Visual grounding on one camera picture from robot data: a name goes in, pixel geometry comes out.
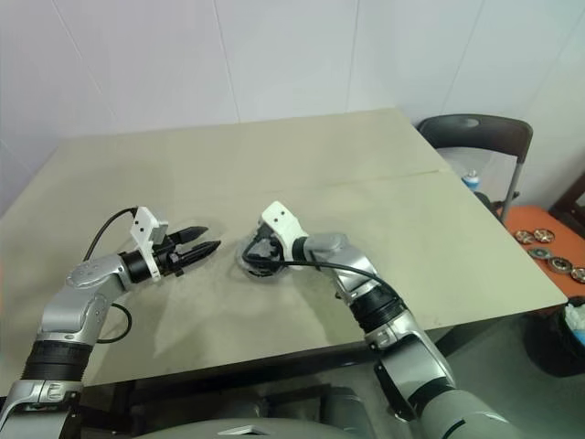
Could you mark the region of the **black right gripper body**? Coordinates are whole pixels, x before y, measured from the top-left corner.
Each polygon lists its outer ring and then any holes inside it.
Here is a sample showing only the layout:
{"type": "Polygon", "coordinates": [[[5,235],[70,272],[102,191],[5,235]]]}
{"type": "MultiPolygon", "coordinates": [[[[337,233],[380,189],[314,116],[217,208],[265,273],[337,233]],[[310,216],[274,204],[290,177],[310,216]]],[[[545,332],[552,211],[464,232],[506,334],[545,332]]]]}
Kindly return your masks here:
{"type": "Polygon", "coordinates": [[[249,275],[277,275],[282,271],[283,247],[273,229],[261,223],[243,241],[243,271],[249,275]]]}

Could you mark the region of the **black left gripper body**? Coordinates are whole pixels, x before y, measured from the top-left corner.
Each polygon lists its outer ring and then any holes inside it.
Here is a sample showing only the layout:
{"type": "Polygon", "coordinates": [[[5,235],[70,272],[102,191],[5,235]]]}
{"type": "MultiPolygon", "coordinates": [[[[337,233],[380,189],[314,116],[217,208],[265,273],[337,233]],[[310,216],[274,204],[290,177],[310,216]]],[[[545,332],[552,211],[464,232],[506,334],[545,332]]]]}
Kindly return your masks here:
{"type": "Polygon", "coordinates": [[[162,241],[153,246],[154,260],[162,276],[174,274],[176,277],[185,273],[189,250],[181,251],[183,244],[190,242],[188,231],[176,231],[166,234],[162,241]]]}

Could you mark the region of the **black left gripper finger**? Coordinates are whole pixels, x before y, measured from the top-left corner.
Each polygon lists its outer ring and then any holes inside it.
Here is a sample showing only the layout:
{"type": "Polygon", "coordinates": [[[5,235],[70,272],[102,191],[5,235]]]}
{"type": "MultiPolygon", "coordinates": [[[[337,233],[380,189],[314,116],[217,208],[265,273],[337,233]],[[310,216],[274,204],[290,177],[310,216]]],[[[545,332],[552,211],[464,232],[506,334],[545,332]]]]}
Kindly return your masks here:
{"type": "Polygon", "coordinates": [[[191,265],[211,255],[221,244],[221,241],[204,241],[181,254],[181,263],[191,265]]]}
{"type": "Polygon", "coordinates": [[[205,226],[189,226],[178,230],[175,233],[175,244],[183,245],[195,241],[207,231],[208,228],[205,226]]]}

